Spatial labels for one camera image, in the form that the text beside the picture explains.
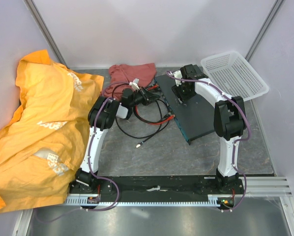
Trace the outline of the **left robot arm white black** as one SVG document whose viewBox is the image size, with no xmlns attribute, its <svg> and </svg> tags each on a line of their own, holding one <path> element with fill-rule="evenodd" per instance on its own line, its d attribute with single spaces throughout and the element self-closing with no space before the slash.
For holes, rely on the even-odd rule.
<svg viewBox="0 0 294 236">
<path fill-rule="evenodd" d="M 116 118 L 128 119 L 137 105 L 147 106 L 157 101 L 159 95 L 139 88 L 133 91 L 130 88 L 123 90 L 120 100 L 113 97 L 100 96 L 88 114 L 89 139 L 84 159 L 75 174 L 75 181 L 86 193 L 93 193 L 97 189 L 99 157 L 103 141 L 108 130 Z"/>
</svg>

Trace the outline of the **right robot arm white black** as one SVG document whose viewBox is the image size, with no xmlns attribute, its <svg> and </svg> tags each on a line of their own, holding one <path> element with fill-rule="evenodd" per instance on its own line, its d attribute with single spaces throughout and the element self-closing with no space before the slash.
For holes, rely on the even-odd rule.
<svg viewBox="0 0 294 236">
<path fill-rule="evenodd" d="M 246 129 L 245 108 L 242 97 L 232 97 L 206 77 L 197 65 L 187 65 L 175 72 L 167 72 L 175 80 L 180 100 L 200 95 L 213 108 L 213 126 L 220 137 L 220 161 L 216 171 L 215 188 L 227 193 L 239 183 L 237 169 L 238 146 Z"/>
</svg>

